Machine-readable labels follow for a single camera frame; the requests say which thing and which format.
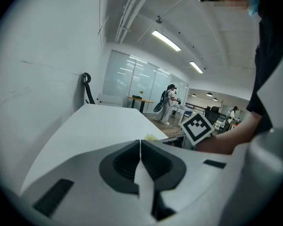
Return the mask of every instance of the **ceiling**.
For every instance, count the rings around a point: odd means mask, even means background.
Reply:
[[[155,22],[158,16],[162,24]],[[178,67],[195,82],[195,88],[197,81],[208,81],[217,92],[219,87],[234,86],[251,95],[259,38],[258,17],[250,17],[247,11],[197,0],[146,0],[130,30],[123,43]],[[176,52],[154,37],[154,30],[162,32],[182,50]]]
[[[189,89],[188,96],[191,97],[193,94],[195,94],[197,98],[202,98],[206,100],[212,100],[213,98],[217,98],[218,102],[221,103],[223,101],[224,105],[229,105],[233,107],[237,106],[241,110],[245,110],[247,105],[249,104],[248,100],[218,92],[212,92],[213,97],[208,97],[207,96],[208,92],[209,91],[201,90],[201,89]]]

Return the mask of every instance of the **wooden floor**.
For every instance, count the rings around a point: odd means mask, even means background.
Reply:
[[[163,133],[166,134],[168,137],[178,137],[183,134],[181,127],[178,126],[178,122],[180,120],[180,114],[176,113],[175,116],[170,115],[168,122],[170,125],[164,125],[159,121],[155,121],[154,118],[156,115],[144,114],[145,117],[148,118],[150,122],[152,122],[158,129],[160,129]]]

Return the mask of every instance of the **office room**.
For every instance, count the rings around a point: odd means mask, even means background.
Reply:
[[[0,222],[282,222],[270,1],[1,0]]]

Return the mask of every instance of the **fluorescent light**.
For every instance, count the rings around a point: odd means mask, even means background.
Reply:
[[[159,68],[158,70],[160,70],[160,71],[162,71],[162,72],[164,72],[164,73],[166,73],[166,74],[171,74],[171,73],[169,73],[169,72],[163,70],[162,68]]]
[[[127,70],[127,69],[124,69],[124,68],[120,68],[121,70]],[[132,70],[127,70],[127,71],[130,71],[130,72],[132,72]]]
[[[203,73],[203,72],[201,71],[201,69],[195,64],[195,62],[191,61],[190,64],[193,65],[193,67],[194,67],[199,73]]]
[[[173,49],[175,49],[176,51],[180,51],[181,48],[179,48],[176,44],[174,44],[170,39],[168,39],[165,35],[162,35],[161,33],[159,33],[157,30],[155,30],[152,33],[154,36],[158,37],[159,39],[161,39],[163,42],[165,42],[166,44],[170,45]]]
[[[146,76],[146,77],[149,77],[149,78],[150,78],[150,76],[144,75],[144,74],[142,74],[142,73],[140,73],[140,75],[142,75],[142,76]]]
[[[129,58],[135,59],[135,60],[140,61],[140,62],[143,62],[143,63],[145,63],[145,64],[148,63],[146,60],[143,60],[143,59],[141,59],[141,58],[135,57],[135,56],[133,56],[133,55],[130,55]]]

